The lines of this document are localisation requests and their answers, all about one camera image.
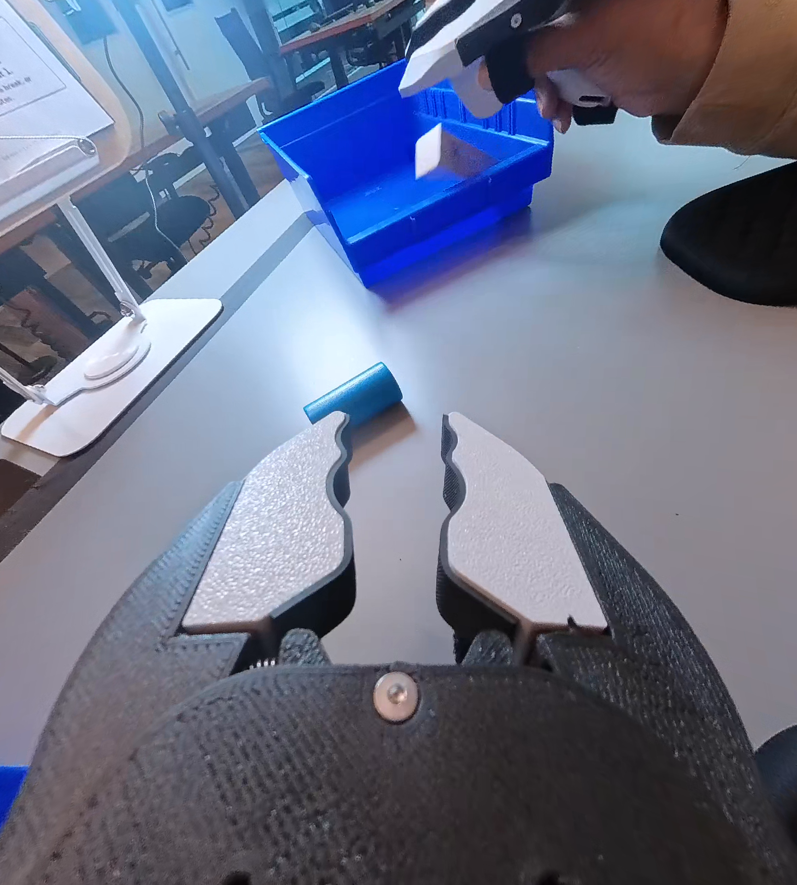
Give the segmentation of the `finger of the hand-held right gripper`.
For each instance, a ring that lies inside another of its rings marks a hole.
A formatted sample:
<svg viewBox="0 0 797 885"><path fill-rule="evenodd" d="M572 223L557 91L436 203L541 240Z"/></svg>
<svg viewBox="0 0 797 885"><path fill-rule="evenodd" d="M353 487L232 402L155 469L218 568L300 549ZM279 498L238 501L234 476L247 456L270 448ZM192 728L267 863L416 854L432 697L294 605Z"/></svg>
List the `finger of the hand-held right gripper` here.
<svg viewBox="0 0 797 885"><path fill-rule="evenodd" d="M405 52L398 86L402 97L418 94L460 72L458 40L482 17L484 2L438 1L427 7L415 25Z"/></svg>
<svg viewBox="0 0 797 885"><path fill-rule="evenodd" d="M480 28L513 34L534 29L534 3L527 1L474 1L455 21L456 38L464 38Z"/></svg>

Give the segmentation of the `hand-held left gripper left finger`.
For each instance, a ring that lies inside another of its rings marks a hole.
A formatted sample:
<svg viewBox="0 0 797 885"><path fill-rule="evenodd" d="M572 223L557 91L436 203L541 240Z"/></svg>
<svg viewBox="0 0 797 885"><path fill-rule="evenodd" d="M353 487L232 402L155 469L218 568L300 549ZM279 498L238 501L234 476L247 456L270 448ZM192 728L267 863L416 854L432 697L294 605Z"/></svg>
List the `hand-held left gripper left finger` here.
<svg viewBox="0 0 797 885"><path fill-rule="evenodd" d="M356 601L350 423L330 413L249 472L184 611L183 634L243 635L274 657L290 631L323 638L348 618Z"/></svg>

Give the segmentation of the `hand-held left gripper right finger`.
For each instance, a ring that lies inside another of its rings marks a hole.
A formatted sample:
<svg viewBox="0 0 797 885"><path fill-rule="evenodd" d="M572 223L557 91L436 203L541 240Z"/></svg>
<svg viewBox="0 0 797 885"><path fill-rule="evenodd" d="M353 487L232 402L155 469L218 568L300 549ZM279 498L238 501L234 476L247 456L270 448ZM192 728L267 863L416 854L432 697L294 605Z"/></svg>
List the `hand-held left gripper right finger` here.
<svg viewBox="0 0 797 885"><path fill-rule="evenodd" d="M556 496L521 453L461 413L442 417L443 498L437 609L460 663L497 632L515 661L537 637L603 635L607 618Z"/></svg>

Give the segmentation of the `natural wooden arch block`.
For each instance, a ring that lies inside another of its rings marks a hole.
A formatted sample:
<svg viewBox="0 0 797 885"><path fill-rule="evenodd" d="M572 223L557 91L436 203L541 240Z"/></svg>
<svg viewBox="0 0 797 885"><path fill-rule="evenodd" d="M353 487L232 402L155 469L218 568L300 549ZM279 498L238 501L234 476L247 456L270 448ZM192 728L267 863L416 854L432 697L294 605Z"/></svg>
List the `natural wooden arch block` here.
<svg viewBox="0 0 797 885"><path fill-rule="evenodd" d="M415 179L465 181L495 166L498 160L458 137L444 124L426 131L415 144Z"/></svg>

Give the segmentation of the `blue wooden cylinder block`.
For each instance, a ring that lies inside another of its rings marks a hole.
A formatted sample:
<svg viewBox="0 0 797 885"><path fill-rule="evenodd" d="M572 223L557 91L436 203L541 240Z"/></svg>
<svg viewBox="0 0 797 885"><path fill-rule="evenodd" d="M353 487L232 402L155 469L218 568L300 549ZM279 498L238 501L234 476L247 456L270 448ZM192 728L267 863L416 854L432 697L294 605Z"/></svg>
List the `blue wooden cylinder block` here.
<svg viewBox="0 0 797 885"><path fill-rule="evenodd" d="M312 424L340 412L352 426L361 426L403 402L403 393L391 370L382 361L354 375L303 407Z"/></svg>

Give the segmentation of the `person's right forearm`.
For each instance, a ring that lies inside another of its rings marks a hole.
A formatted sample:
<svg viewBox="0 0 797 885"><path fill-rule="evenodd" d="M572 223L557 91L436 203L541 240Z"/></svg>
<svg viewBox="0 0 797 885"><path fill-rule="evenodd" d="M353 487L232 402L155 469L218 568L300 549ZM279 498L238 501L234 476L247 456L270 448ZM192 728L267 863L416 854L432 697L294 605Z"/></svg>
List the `person's right forearm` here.
<svg viewBox="0 0 797 885"><path fill-rule="evenodd" d="M654 116L662 144L797 160L797 1L727 3L721 47L680 117Z"/></svg>

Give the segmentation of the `person's right hand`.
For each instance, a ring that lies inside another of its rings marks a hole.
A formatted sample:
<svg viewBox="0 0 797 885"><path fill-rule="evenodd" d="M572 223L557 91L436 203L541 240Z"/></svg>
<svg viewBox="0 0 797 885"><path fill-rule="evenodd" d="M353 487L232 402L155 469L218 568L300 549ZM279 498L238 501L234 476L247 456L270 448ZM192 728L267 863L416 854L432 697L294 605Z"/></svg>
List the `person's right hand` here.
<svg viewBox="0 0 797 885"><path fill-rule="evenodd" d="M568 131L571 106L548 75L574 70L633 116L680 118L714 65L726 25L726 2L593 2L569 24L530 38L527 70L538 110Z"/></svg>

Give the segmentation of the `black office chair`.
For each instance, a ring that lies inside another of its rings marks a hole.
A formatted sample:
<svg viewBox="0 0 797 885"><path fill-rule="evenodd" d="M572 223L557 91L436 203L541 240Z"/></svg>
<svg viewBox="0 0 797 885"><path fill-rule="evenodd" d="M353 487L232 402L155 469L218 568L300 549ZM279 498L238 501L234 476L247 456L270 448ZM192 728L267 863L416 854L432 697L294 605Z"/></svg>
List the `black office chair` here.
<svg viewBox="0 0 797 885"><path fill-rule="evenodd" d="M137 265L147 279L155 266L175 272L186 264L181 248L203 227L209 208L200 197L177 193L176 181L198 158L194 148L163 152L76 202L117 265Z"/></svg>
<svg viewBox="0 0 797 885"><path fill-rule="evenodd" d="M325 82L313 80L298 84L286 60L278 51L267 53L246 26L239 11L232 7L216 17L217 27L237 55L250 80L267 80L270 85L256 95L263 123L310 104L326 91Z"/></svg>

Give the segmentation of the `wooden background desk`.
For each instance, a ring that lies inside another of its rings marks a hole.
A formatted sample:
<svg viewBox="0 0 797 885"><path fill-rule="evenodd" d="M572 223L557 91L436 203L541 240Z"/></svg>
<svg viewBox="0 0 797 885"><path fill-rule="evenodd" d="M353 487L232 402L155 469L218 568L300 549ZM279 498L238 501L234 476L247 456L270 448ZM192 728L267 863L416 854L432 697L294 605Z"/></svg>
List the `wooden background desk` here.
<svg viewBox="0 0 797 885"><path fill-rule="evenodd" d="M250 111L248 102L270 89L270 81L266 78L245 83L240 87L210 96L198 106L192 106L193 115L202 127L207 138L214 138L215 133L223 141L227 128L227 117L241 109ZM139 122L131 122L131 142L125 161L117 166L114 174L139 170L153 158L165 151L190 142L190 137L183 134L179 127L176 112L161 108L156 113L144 112L144 133L140 134Z"/></svg>

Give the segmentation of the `white document stand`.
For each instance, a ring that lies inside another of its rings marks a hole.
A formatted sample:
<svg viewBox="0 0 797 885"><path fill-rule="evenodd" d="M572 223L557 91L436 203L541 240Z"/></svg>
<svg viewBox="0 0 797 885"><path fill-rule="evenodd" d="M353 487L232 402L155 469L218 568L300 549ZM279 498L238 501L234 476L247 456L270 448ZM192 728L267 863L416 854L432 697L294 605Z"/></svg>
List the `white document stand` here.
<svg viewBox="0 0 797 885"><path fill-rule="evenodd" d="M0 239L51 208L61 211L113 287L122 317L47 383L24 385L0 367L0 381L24 399L1 437L54 458L101 437L221 314L216 298L153 298L139 304L72 197L126 160L123 107L44 9L8 2L113 119L91 136L0 135Z"/></svg>

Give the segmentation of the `black wrist rest pad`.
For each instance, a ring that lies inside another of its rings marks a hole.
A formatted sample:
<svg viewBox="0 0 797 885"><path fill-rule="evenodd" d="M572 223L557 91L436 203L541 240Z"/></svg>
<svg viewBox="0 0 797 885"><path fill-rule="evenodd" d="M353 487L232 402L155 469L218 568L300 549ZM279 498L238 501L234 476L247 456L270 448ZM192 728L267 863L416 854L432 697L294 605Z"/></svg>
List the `black wrist rest pad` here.
<svg viewBox="0 0 797 885"><path fill-rule="evenodd" d="M797 162L681 206L659 245L680 271L718 295L797 307Z"/></svg>

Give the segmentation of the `instruction sheet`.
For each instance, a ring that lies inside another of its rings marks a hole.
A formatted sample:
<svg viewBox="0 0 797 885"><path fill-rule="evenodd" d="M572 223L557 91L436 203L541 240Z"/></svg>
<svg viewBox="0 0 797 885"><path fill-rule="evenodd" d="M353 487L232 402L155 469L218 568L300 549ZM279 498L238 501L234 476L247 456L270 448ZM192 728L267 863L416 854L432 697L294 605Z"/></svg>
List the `instruction sheet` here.
<svg viewBox="0 0 797 885"><path fill-rule="evenodd" d="M8 2L0 2L0 135L91 136L113 119Z"/></svg>

